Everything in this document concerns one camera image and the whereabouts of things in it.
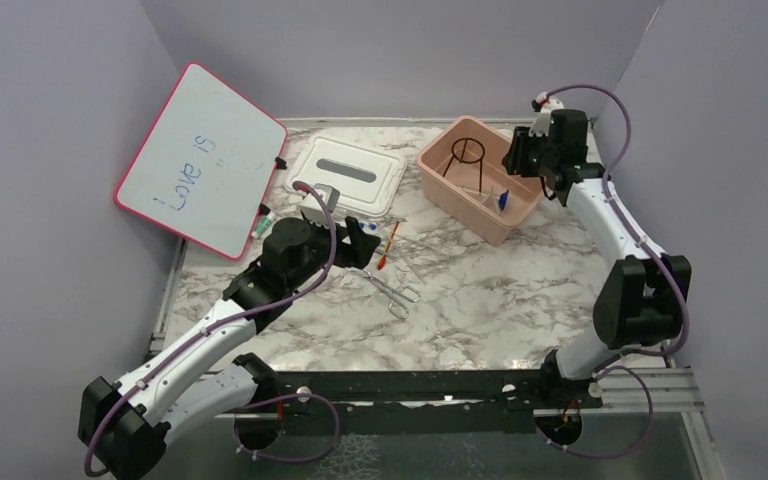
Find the blue hexagonal clamp piece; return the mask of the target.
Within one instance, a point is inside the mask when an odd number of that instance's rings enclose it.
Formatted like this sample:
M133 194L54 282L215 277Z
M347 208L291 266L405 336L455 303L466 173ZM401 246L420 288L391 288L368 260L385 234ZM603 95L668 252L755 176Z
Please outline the blue hexagonal clamp piece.
M506 209L509 194L510 194L510 191L506 190L499 195L497 205L500 211L504 211Z

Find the black wire tripod stand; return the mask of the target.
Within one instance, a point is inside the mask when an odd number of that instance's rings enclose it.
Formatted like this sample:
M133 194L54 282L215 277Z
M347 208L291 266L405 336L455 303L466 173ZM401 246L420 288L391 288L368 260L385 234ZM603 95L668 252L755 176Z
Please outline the black wire tripod stand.
M442 173L445 178L452 166L457 163L464 166L474 166L477 172L477 191L484 191L484 159L485 145L474 137L462 137L455 140L450 147L450 156Z

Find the metal crucible tongs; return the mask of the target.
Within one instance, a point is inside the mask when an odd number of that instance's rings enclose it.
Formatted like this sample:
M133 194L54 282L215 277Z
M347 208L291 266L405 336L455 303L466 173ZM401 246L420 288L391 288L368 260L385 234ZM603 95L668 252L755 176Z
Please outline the metal crucible tongs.
M410 285L394 287L365 269L353 269L352 272L368 281L388 299L388 311L398 319L407 319L410 314L408 303L417 303L421 300L418 290Z

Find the clear plastic triangle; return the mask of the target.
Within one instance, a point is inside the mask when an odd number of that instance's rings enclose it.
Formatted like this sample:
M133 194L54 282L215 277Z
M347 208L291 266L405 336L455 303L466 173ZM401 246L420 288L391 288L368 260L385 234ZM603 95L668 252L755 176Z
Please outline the clear plastic triangle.
M495 214L500 215L503 212L499 210L497 201L499 195L504 191L497 193L494 186L491 186L488 190L479 190L472 187L462 186L461 190L471 198L478 201L480 204L489 208Z

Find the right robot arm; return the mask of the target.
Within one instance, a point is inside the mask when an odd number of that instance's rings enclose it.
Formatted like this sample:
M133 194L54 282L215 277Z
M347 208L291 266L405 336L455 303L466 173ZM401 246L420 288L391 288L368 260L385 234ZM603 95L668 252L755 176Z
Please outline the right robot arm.
M688 333L691 264L640 230L608 169L589 160L588 130L580 110L544 110L514 129L502 160L509 175L538 179L547 199L569 209L609 266L590 326L540 367L537 393L552 407L586 391L594 373L626 355L671 355Z

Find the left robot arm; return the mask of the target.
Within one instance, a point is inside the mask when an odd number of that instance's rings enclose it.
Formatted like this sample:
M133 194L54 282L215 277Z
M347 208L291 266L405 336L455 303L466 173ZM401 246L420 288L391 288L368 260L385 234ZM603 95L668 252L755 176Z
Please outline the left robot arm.
M275 386L260 373L238 368L211 388L197 382L321 285L332 268L366 267L380 243L351 216L343 222L275 223L261 254L184 336L118 380L99 376L85 387L78 423L78 438L87 447L85 474L140 479L175 434L208 414L237 403L254 411L269 406Z

